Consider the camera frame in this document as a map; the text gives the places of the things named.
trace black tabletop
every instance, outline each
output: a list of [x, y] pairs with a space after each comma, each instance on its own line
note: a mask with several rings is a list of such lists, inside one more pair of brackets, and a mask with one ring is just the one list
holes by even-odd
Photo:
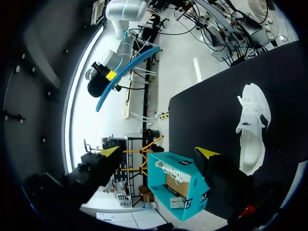
[[[264, 135], [262, 167], [256, 185], [282, 184], [281, 204], [293, 182], [298, 162], [307, 158], [308, 76], [299, 42], [293, 42], [229, 68], [174, 96], [169, 103], [169, 150], [199, 160], [196, 146], [226, 154], [240, 163], [240, 134], [235, 133], [242, 112], [237, 96], [246, 84], [264, 92], [271, 123]], [[233, 212], [223, 182], [209, 196], [206, 210], [229, 218]]]

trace red object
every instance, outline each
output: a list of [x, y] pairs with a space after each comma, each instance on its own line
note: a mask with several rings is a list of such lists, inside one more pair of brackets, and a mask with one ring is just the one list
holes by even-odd
[[241, 218], [242, 216], [245, 216], [246, 214], [254, 213], [255, 211], [256, 211], [256, 207], [254, 207], [253, 205], [248, 205], [247, 208], [241, 213], [239, 218]]

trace shoe box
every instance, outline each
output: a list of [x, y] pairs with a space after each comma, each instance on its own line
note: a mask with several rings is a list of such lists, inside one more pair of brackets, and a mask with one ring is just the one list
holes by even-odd
[[[176, 182], [170, 174], [155, 166], [157, 161], [190, 175], [190, 181]], [[148, 175], [149, 189], [177, 219], [184, 221], [204, 210], [209, 187], [192, 159], [171, 152], [151, 153]]]

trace white floor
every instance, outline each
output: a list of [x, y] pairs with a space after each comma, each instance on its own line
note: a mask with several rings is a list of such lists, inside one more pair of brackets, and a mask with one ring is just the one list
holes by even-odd
[[[246, 0], [232, 0], [237, 9], [243, 9], [251, 13]], [[167, 28], [163, 33], [177, 34], [187, 31], [187, 29], [173, 17], [173, 10], [167, 9], [163, 15], [170, 18]], [[288, 42], [298, 40], [296, 32], [277, 9], [272, 12], [274, 24], [271, 25], [272, 32], [268, 34], [269, 38], [278, 37], [282, 34], [289, 38]], [[185, 19], [180, 19], [188, 28], [192, 28], [194, 24]], [[194, 29], [193, 34], [200, 39], [200, 32]], [[278, 46], [288, 42], [280, 41], [276, 38]], [[152, 67], [153, 71], [158, 72], [158, 76], [152, 82], [149, 88], [149, 108], [148, 116], [153, 116], [154, 112], [167, 112], [170, 99], [185, 89], [204, 81], [213, 75], [225, 70], [228, 66], [225, 63], [217, 61], [212, 55], [209, 48], [197, 41], [191, 33], [184, 35], [158, 35], [155, 43], [159, 45], [163, 52], [160, 53], [160, 62]], [[196, 60], [200, 68], [201, 77], [198, 70], [195, 69]], [[151, 121], [152, 129], [160, 130], [164, 135], [164, 139], [159, 141], [165, 151], [169, 150], [169, 121], [168, 119]], [[168, 221], [172, 222], [175, 227], [185, 228], [187, 230], [216, 230], [227, 224], [225, 219], [219, 218], [209, 212], [203, 211], [195, 215], [191, 219], [184, 222], [178, 221], [159, 201], [160, 214]]]

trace screw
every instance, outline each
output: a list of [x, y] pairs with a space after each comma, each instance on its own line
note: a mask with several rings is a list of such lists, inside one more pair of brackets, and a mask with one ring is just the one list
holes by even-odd
[[18, 65], [16, 68], [15, 68], [15, 72], [18, 73], [20, 71], [20, 66]]

